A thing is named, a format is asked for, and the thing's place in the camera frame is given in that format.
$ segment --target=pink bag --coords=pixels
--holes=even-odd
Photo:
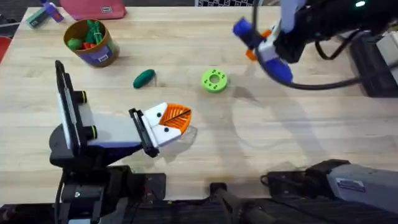
[[[126,14],[121,0],[60,0],[60,3],[75,20],[120,19]]]

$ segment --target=black wire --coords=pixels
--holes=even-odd
[[[265,179],[265,178],[267,178],[267,176],[266,176],[266,175],[262,175],[262,176],[260,177],[260,182],[261,182],[264,186],[269,187],[268,183],[264,182],[264,180],[263,180],[263,179]],[[291,205],[291,204],[289,204],[289,203],[286,203],[286,202],[281,202],[281,201],[275,200],[275,199],[273,199],[273,198],[267,198],[266,200],[268,200],[268,201],[270,201],[270,202],[273,202],[273,203],[280,204],[280,205],[284,205],[284,206],[289,207],[289,208],[292,208],[292,209],[296,210],[297,212],[300,212],[300,213],[302,213],[302,214],[308,215],[308,216],[310,216],[310,217],[312,217],[312,218],[316,218],[317,220],[321,220],[321,221],[328,222],[328,223],[339,224],[337,221],[334,221],[334,220],[331,220],[331,219],[329,219],[329,218],[326,218],[326,217],[323,217],[323,216],[314,214],[314,213],[312,213],[312,212],[308,212],[308,211],[306,211],[306,210],[302,210],[301,208],[298,208],[298,207],[296,207],[296,206],[294,206],[294,205]]]
[[[58,224],[59,223],[59,210],[60,210],[60,199],[61,199],[61,191],[62,191],[62,186],[63,183],[65,182],[66,178],[66,170],[62,170],[62,175],[60,179],[60,183],[58,184],[58,189],[57,189],[57,194],[55,196],[55,203],[54,203],[54,223]]]
[[[266,200],[267,200],[267,201],[270,201],[270,202],[272,202],[272,203],[277,203],[277,204],[279,204],[279,205],[284,205],[284,206],[289,207],[289,208],[291,208],[291,209],[293,209],[293,210],[295,210],[295,211],[297,211],[297,212],[300,212],[300,213],[302,213],[302,214],[308,215],[308,216],[310,216],[310,217],[312,217],[312,218],[315,218],[315,219],[320,220],[320,221],[323,221],[323,222],[334,223],[334,224],[340,224],[339,222],[337,222],[337,221],[335,221],[335,220],[332,220],[332,219],[329,219],[329,218],[326,218],[326,217],[323,217],[323,216],[314,214],[314,213],[312,213],[312,212],[308,212],[308,211],[306,211],[306,210],[303,210],[303,209],[301,209],[301,208],[298,208],[298,207],[296,207],[296,206],[294,206],[294,205],[291,205],[291,204],[289,204],[289,203],[286,203],[286,202],[281,202],[281,201],[278,201],[278,200],[274,200],[274,199],[272,199],[272,198],[267,198]]]
[[[319,56],[321,56],[323,60],[334,60],[337,58],[337,56],[339,56],[343,52],[343,50],[348,46],[348,44],[351,43],[351,41],[353,41],[353,39],[357,37],[358,34],[361,32],[362,32],[361,30],[356,30],[352,34],[350,34],[347,37],[347,39],[343,41],[343,43],[336,49],[336,51],[331,56],[326,55],[319,41],[315,41],[315,48],[317,49]]]
[[[256,32],[258,32],[257,31],[258,2],[259,2],[259,0],[254,0],[254,2],[253,2],[253,12],[252,12],[253,36],[256,34]],[[385,73],[389,73],[390,70],[392,70],[393,68],[398,67],[398,62],[395,62],[392,65],[390,65],[388,68],[378,71],[377,73],[375,73],[373,75],[352,78],[349,80],[344,80],[344,81],[340,81],[340,82],[336,82],[336,83],[321,84],[321,85],[304,85],[304,84],[298,84],[298,83],[294,83],[294,82],[287,82],[287,81],[284,81],[284,80],[278,78],[278,76],[275,75],[272,70],[270,70],[266,66],[264,66],[264,64],[263,64],[264,60],[262,58],[262,55],[259,53],[259,47],[258,46],[255,47],[254,50],[255,50],[255,54],[257,56],[257,60],[260,64],[260,66],[269,75],[269,77],[272,80],[274,80],[275,82],[277,82],[281,85],[284,85],[284,86],[287,86],[290,88],[294,88],[294,89],[298,89],[298,90],[332,90],[332,89],[336,89],[336,88],[347,87],[347,86],[359,84],[361,82],[364,82],[364,81],[372,79],[372,78],[376,78],[380,75],[385,75]]]
[[[135,219],[135,217],[136,217],[137,210],[139,209],[139,206],[140,206],[141,202],[137,202],[136,204],[137,204],[137,206],[135,207],[134,213],[132,214],[130,224],[132,224],[132,223],[134,222],[134,219]]]

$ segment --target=blue object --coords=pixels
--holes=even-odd
[[[252,25],[242,17],[238,22],[235,23],[233,32],[236,36],[240,37],[248,32],[251,32]]]
[[[253,35],[252,24],[244,17],[235,23],[233,33],[251,50],[257,47],[264,40],[263,36],[258,32]]]
[[[271,72],[269,75],[291,83],[293,80],[293,73],[290,67],[280,59],[272,59],[264,63],[264,66]]]
[[[42,3],[43,7],[45,8],[45,11],[56,21],[56,22],[61,22],[63,21],[63,16],[58,12],[58,9],[55,7],[55,5],[51,2],[48,2],[47,0],[40,0]]]

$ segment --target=wooden table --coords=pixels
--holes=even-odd
[[[25,18],[37,8],[29,8]],[[246,7],[132,7],[124,19],[104,21],[121,48],[112,66],[92,68],[63,44],[73,22],[48,21],[39,30],[21,24],[0,65],[0,203],[53,202],[60,169],[49,162],[50,133],[60,123],[54,61],[61,60],[76,89],[86,90],[93,111],[128,116],[161,102],[191,107],[187,135],[151,159],[142,152],[122,159],[137,172],[165,172],[167,198],[201,198],[210,182],[224,181],[241,196],[266,194],[259,176],[325,159],[347,159],[398,170],[398,101],[371,99],[359,86],[333,91],[284,88],[244,56],[232,33]],[[269,27],[278,7],[263,7]],[[324,43],[331,52],[338,43]],[[353,77],[347,55],[323,61],[313,45],[293,65],[301,83]],[[132,81],[153,68],[157,79],[135,90]],[[224,70],[228,88],[208,93],[200,85],[209,68]]]

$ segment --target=cylindrical container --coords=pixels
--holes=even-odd
[[[119,47],[112,41],[111,34],[104,26],[101,21],[99,22],[99,31],[103,35],[102,41],[95,47],[86,50],[72,50],[73,53],[77,54],[81,59],[83,59],[88,64],[94,67],[106,67],[117,59],[119,56]],[[84,41],[86,35],[89,31],[87,25],[87,19],[82,19],[80,21],[72,24],[65,35],[63,36],[63,42],[68,47],[68,40],[71,38],[76,38]]]

